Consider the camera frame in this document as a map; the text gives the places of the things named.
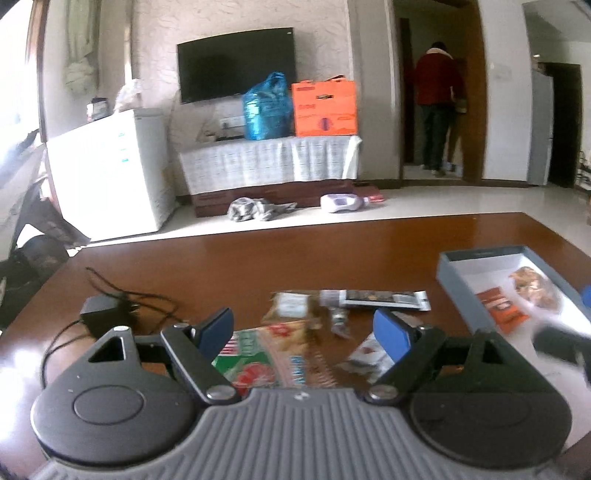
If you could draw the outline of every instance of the white tablecloth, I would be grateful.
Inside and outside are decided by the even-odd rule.
[[[191,195],[290,181],[356,179],[357,136],[202,144],[180,154]]]

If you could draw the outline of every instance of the dark pants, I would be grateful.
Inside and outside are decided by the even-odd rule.
[[[443,151],[447,140],[447,131],[452,123],[454,107],[447,103],[421,105],[423,111],[423,164],[429,170],[441,170]]]

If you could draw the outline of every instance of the wall socket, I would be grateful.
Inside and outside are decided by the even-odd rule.
[[[222,130],[228,128],[244,127],[246,125],[246,119],[244,115],[229,116],[227,118],[220,118],[220,128]]]

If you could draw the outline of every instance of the gray ridged plate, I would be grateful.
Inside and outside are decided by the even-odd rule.
[[[208,408],[172,452],[120,471],[46,464],[33,480],[564,480],[554,465],[484,471],[426,446],[395,408],[353,390],[255,389]]]

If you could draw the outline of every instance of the gray box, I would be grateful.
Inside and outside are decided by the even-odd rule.
[[[496,323],[484,305],[474,295],[472,289],[466,284],[462,275],[455,268],[454,263],[463,260],[498,258],[507,255],[523,255],[531,260],[574,303],[591,323],[591,311],[583,304],[579,292],[529,247],[519,245],[515,247],[478,248],[444,252],[439,258],[437,280],[451,298],[472,333],[475,333],[479,329],[488,331],[497,330]]]
[[[558,312],[532,306],[517,294],[509,275],[525,265],[542,272],[561,290],[563,296]],[[584,306],[580,294],[556,270],[528,247],[484,248],[442,253],[437,280],[472,333],[497,330],[565,398],[573,415],[567,447],[591,432],[591,388],[583,368],[539,355],[533,346],[536,332],[547,324],[591,337],[591,309]],[[476,296],[494,287],[500,287],[517,308],[530,316],[508,335],[497,328]]]

